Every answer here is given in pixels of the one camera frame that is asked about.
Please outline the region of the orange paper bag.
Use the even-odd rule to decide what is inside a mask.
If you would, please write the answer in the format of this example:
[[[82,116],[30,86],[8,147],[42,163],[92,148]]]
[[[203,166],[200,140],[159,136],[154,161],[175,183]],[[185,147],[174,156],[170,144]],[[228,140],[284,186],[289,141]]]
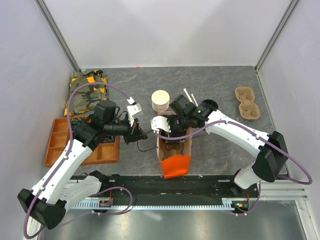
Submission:
[[[165,179],[188,174],[192,153],[191,136],[173,143],[157,137],[155,149]]]

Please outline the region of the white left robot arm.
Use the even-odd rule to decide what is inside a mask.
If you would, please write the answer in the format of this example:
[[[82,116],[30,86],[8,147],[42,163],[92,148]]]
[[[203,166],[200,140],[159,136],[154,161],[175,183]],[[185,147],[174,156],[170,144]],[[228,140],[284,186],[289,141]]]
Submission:
[[[128,105],[124,119],[119,118],[116,109],[115,102],[102,100],[81,124],[69,129],[69,142],[54,165],[31,189],[23,188],[17,195],[26,218],[32,217],[43,228],[51,230],[78,202],[89,196],[104,197],[109,193],[110,185],[104,181],[106,176],[98,171],[68,189],[65,185],[108,136],[122,136],[126,144],[147,139],[139,127],[140,104],[133,102]]]

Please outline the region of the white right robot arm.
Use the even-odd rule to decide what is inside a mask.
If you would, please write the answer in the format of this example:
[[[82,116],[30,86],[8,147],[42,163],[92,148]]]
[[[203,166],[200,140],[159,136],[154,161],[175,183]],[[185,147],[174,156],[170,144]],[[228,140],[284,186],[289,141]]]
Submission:
[[[217,134],[240,146],[255,161],[235,173],[229,191],[235,197],[242,196],[247,189],[260,181],[273,183],[287,161],[288,150],[284,136],[274,131],[269,134],[239,123],[218,109],[211,99],[199,105],[180,94],[169,105],[174,115],[164,116],[159,126],[160,134],[168,141],[187,138],[187,130],[198,129],[208,134]]]

